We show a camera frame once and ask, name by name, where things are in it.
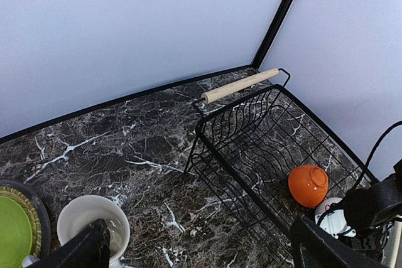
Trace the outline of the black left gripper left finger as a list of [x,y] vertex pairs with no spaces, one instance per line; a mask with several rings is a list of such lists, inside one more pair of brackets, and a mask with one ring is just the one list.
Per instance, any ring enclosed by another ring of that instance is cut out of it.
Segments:
[[65,245],[31,267],[109,267],[110,239],[106,221],[94,220]]

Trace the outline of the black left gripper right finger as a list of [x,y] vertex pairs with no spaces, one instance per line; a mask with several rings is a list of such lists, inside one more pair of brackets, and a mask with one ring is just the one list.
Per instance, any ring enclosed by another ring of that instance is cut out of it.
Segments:
[[334,239],[305,215],[295,219],[290,233],[295,267],[384,267]]

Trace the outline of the white bowl with black stripes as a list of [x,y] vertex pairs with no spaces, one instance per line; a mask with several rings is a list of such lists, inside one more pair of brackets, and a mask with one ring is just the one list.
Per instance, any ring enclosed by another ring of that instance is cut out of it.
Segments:
[[[318,223],[321,215],[330,208],[332,204],[340,202],[342,199],[338,197],[327,198],[315,209],[315,222]],[[338,239],[340,236],[355,237],[356,231],[347,225],[343,210],[336,210],[329,213],[320,224],[320,228],[329,233],[333,238]]]

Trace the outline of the white mug with grey pattern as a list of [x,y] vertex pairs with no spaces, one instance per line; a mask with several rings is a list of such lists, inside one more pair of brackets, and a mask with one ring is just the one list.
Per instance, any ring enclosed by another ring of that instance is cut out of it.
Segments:
[[130,239],[130,225],[126,214],[110,199],[99,195],[84,195],[70,201],[57,220],[57,237],[61,246],[69,243],[89,227],[98,227],[106,235],[109,247],[109,267],[122,267]]

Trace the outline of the orange bowl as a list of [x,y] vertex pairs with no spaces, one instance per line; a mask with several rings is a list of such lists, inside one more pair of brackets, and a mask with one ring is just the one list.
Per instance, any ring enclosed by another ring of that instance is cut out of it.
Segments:
[[297,203],[307,208],[315,208],[328,193],[329,177],[322,168],[306,164],[291,171],[288,187]]

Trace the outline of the grey reindeer snowflake plate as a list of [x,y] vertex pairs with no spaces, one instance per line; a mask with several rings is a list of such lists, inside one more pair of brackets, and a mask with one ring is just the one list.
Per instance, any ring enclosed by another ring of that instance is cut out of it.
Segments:
[[34,205],[38,210],[41,226],[42,226],[42,248],[39,258],[45,257],[48,255],[51,246],[51,225],[50,218],[48,212],[45,208],[45,205],[40,200],[39,196],[29,187],[22,183],[18,183],[16,181],[11,180],[1,180],[1,185],[11,185],[13,188],[20,189],[23,193],[27,194],[31,201],[34,201]]

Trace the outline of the green leaf-shaped dish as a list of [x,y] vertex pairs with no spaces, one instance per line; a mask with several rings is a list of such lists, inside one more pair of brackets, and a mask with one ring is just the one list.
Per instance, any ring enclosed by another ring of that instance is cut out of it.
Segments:
[[1,267],[22,267],[31,254],[32,229],[23,208],[14,200],[1,197]]

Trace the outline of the black wire dish rack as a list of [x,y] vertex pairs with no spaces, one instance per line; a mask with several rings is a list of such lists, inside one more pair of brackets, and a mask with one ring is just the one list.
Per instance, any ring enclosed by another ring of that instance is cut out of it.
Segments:
[[[285,85],[270,85],[208,111],[212,103],[278,74],[257,73],[203,93],[193,101],[200,114],[186,169],[195,170],[268,256],[268,267],[295,267],[290,228],[315,208],[295,201],[288,187],[291,171],[302,165],[322,168],[329,177],[324,198],[332,204],[318,220],[343,210],[343,199],[366,161],[299,101]],[[358,188],[380,182],[368,169]],[[401,214],[388,223],[338,239],[352,250],[396,267],[401,247]]]

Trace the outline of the white cup with black characters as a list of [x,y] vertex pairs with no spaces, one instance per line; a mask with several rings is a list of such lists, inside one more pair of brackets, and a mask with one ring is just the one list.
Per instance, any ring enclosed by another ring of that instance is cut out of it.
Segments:
[[26,256],[23,261],[22,261],[22,268],[27,268],[30,265],[34,264],[35,262],[38,262],[40,259],[34,255],[28,255]]

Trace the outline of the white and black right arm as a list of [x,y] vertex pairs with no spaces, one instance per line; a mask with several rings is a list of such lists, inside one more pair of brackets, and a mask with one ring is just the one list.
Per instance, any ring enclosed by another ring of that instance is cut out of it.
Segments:
[[344,217],[347,225],[357,232],[388,223],[401,214],[401,161],[394,165],[394,173],[384,180],[366,188],[358,188],[369,164],[383,139],[401,122],[388,127],[372,147],[364,168],[354,186],[343,199]]

